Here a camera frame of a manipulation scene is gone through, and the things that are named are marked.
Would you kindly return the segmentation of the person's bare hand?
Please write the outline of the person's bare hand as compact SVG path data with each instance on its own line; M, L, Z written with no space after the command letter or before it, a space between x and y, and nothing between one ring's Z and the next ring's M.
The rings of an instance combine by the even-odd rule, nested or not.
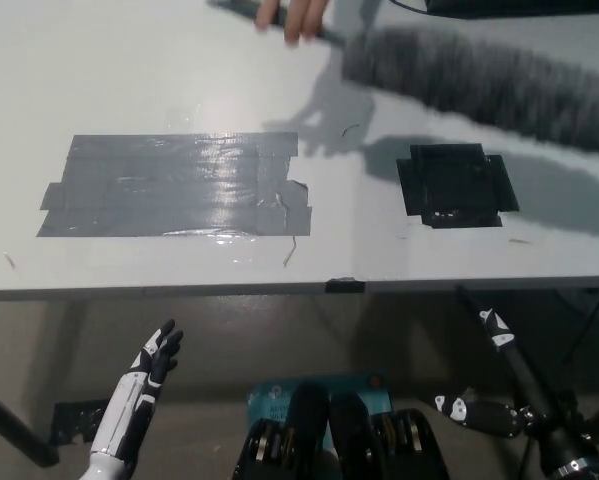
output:
M313 39L321 30L328 4L328 0L291 0L283 23L285 42L296 45L301 38ZM259 30L268 28L280 8L280 0L262 1L256 12L255 26Z

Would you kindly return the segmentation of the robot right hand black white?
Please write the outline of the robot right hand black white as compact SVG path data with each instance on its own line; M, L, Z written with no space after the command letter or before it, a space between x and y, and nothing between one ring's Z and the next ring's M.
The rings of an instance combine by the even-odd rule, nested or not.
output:
M455 423L482 433L502 437L525 433L539 446L540 468L547 479L599 479L598 450L567 419L512 329L492 308L478 308L474 316L503 359L515 405L438 395L434 398L436 409Z

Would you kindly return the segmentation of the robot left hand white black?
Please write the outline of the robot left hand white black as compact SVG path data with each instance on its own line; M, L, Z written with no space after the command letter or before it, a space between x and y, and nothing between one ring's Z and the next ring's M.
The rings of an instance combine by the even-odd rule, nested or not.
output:
M183 332L170 319L149 338L120 378L107 405L91 452L134 466L150 426L156 402L170 371L177 366Z

